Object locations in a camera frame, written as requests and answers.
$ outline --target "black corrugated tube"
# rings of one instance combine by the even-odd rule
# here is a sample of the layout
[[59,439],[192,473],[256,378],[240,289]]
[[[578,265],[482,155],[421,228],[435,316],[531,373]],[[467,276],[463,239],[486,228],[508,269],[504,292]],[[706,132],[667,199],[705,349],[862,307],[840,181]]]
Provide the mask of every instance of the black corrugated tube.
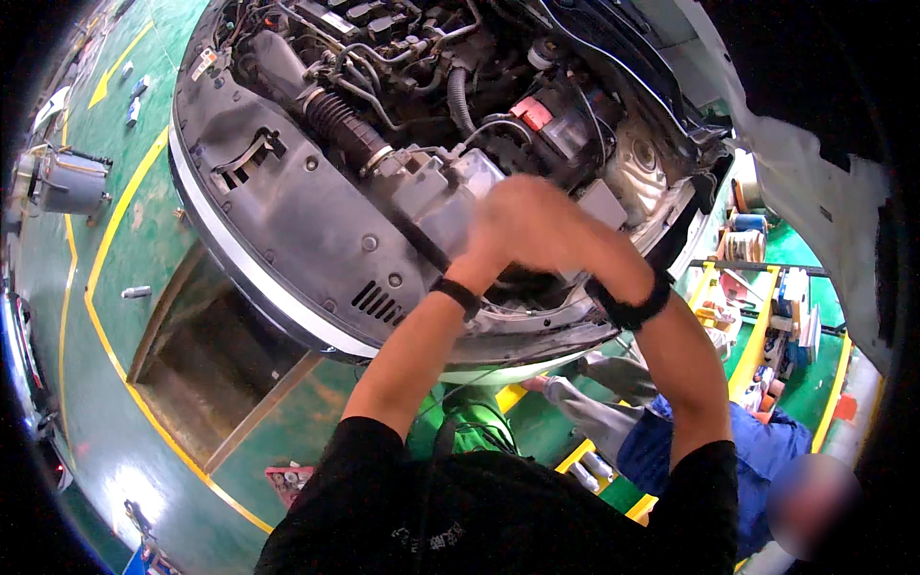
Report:
[[464,136],[469,136],[476,130],[476,124],[473,123],[469,115],[469,106],[466,104],[465,68],[454,68],[447,77],[447,107],[451,110],[451,118]]
[[304,110],[307,123],[321,136],[342,149],[354,169],[361,169],[386,141],[371,124],[358,117],[335,94],[323,92],[310,100]]

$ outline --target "mechanic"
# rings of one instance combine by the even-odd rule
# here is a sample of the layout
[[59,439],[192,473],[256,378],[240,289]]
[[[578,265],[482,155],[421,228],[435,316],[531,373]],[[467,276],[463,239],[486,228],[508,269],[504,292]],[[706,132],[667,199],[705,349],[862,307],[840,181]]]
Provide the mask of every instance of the mechanic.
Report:
[[[668,484],[672,408],[662,395],[645,401],[635,390],[650,382],[645,369],[625,358],[604,358],[583,370],[615,393],[605,405],[585,396],[565,377],[537,376],[521,383],[542,392],[618,473],[639,490],[660,497]],[[618,395],[618,390],[625,393]],[[625,400],[629,406],[618,405]],[[777,407],[763,424],[746,409],[730,404],[731,435],[738,452],[738,555],[741,560],[773,538],[766,520],[767,491],[783,466],[811,450],[811,432]]]
[[[574,478],[515,455],[439,455],[436,446],[429,461],[404,457],[419,406],[477,309],[472,295],[512,260],[587,270],[612,296],[606,306],[641,323],[636,339],[673,411],[671,476],[648,527]],[[709,338],[665,277],[548,181],[504,179],[479,206],[447,282],[435,283],[354,387],[255,571],[731,573],[738,500],[728,387]]]

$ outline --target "yellow arrow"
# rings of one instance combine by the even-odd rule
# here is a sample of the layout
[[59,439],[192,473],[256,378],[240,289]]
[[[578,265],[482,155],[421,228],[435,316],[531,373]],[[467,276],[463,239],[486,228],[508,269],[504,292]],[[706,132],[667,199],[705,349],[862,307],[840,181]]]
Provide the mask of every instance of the yellow arrow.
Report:
[[144,37],[144,34],[147,33],[147,30],[151,29],[154,26],[154,21],[151,20],[147,22],[147,25],[144,26],[144,29],[134,37],[134,40],[131,40],[131,43],[128,44],[128,47],[124,49],[124,52],[121,53],[119,59],[115,61],[115,64],[112,67],[102,74],[102,77],[99,78],[99,85],[96,86],[96,91],[93,92],[93,97],[89,100],[89,106],[86,109],[90,109],[93,106],[96,106],[99,101],[101,101],[109,93],[109,80],[121,66],[121,61],[125,59],[125,56],[128,55],[128,52],[137,45],[137,42],[141,41],[141,38]]

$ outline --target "workshop floor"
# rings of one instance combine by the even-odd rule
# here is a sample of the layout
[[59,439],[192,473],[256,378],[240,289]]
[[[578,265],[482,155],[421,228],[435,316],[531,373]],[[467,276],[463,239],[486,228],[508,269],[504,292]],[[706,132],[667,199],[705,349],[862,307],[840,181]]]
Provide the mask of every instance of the workshop floor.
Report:
[[[263,469],[291,459],[316,461],[359,372],[307,356],[292,369],[292,380],[259,404],[258,420],[244,420],[233,449],[212,465],[203,455],[187,455],[144,403],[146,392],[126,383],[157,296],[196,246],[194,231],[173,214],[179,201],[164,148],[176,66],[206,0],[137,0],[110,25],[118,4],[93,27],[88,57],[53,136],[56,144],[114,159],[112,204],[93,227],[82,216],[28,219],[17,289],[35,310],[36,352],[61,398],[75,481],[99,515],[136,547],[140,537],[122,505],[134,500],[184,571],[247,573],[284,513]],[[121,80],[129,60],[134,72]],[[150,87],[129,129],[128,93],[143,75],[150,76]],[[817,264],[798,236],[782,227],[771,234],[768,254],[771,261]],[[816,293],[818,282],[827,281],[815,280]],[[151,286],[155,296],[120,298],[137,285]],[[833,290],[820,290],[824,323],[835,325]],[[784,396],[790,413],[809,425],[827,398],[835,344],[822,339],[820,360]],[[605,399],[606,390],[594,382],[576,383]],[[508,416],[522,451],[538,461],[552,465],[571,447],[571,425],[540,396],[525,396]],[[625,511],[641,494],[617,481],[604,498]]]

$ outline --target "wristband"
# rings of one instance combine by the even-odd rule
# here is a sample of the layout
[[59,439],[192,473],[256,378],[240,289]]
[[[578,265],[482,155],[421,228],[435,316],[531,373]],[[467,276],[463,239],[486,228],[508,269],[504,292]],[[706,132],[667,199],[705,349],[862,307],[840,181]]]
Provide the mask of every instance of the wristband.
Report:
[[481,303],[478,297],[460,283],[441,276],[431,285],[429,292],[441,292],[449,295],[464,308],[463,320],[467,322],[479,313]]
[[610,323],[620,329],[639,331],[642,328],[642,324],[658,315],[668,304],[672,283],[674,283],[674,279],[671,274],[665,270],[655,270],[655,284],[651,288],[649,298],[641,305],[617,302],[607,292],[606,288],[597,281],[597,278],[590,278],[584,289],[590,297],[604,307],[607,316],[610,318]]

